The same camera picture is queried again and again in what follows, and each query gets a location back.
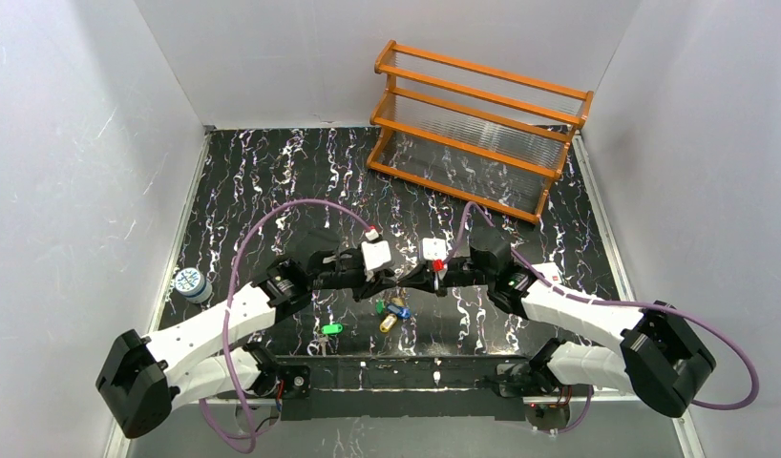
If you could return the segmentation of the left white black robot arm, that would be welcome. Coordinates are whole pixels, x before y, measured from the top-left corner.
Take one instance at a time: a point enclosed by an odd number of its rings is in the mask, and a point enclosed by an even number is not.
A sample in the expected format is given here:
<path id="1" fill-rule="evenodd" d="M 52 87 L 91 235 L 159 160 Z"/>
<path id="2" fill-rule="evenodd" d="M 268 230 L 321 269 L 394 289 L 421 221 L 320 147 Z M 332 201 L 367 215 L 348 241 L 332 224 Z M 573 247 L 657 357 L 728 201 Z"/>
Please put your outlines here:
<path id="1" fill-rule="evenodd" d="M 268 394 L 276 386 L 294 388 L 306 377 L 299 366 L 279 364 L 263 347 L 235 344 L 266 330 L 310 305 L 319 290 L 349 289 L 361 301 L 395 285 L 389 243 L 369 230 L 359 246 L 343 249 L 331 230 L 306 234 L 288 254 L 237 287 L 231 302 L 214 305 L 193 318 L 145 336 L 134 329 L 118 336 L 95 386 L 125 437 L 139 438 L 186 404 L 240 387 Z"/>

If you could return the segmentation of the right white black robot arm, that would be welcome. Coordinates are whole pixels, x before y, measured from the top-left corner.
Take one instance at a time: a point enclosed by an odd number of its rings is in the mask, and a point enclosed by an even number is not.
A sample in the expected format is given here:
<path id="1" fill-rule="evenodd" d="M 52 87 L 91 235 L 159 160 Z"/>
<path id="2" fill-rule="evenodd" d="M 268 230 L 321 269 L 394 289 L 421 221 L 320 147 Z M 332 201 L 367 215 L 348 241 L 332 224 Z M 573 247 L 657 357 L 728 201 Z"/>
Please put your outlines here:
<path id="1" fill-rule="evenodd" d="M 499 310 L 591 341 L 585 346 L 550 339 L 526 364 L 493 378 L 505 389 L 549 393 L 571 385 L 606 387 L 679 418 L 716 366 L 705 344 L 672 309 L 605 305 L 596 296 L 560 286 L 517 260 L 511 245 L 491 228 L 470 238 L 468 256 L 423 258 L 398 285 L 436 296 L 453 287 L 484 285 Z"/>

